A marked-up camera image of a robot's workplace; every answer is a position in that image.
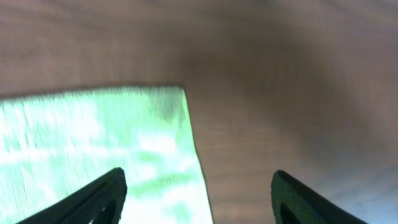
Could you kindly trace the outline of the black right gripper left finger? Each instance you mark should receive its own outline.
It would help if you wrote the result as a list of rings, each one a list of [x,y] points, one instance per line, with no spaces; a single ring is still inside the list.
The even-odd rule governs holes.
[[[20,224],[118,224],[126,200],[122,168],[114,168],[58,203]]]

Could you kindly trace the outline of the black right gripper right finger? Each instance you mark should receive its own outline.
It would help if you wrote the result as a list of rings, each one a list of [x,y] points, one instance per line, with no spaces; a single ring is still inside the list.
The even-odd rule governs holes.
[[[283,170],[274,172],[271,200],[276,224],[366,224]]]

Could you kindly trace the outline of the light green microfiber cloth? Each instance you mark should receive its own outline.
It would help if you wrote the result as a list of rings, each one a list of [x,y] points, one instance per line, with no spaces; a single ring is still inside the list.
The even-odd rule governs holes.
[[[183,89],[114,87],[1,101],[1,222],[17,223],[109,170],[122,223],[213,221]]]

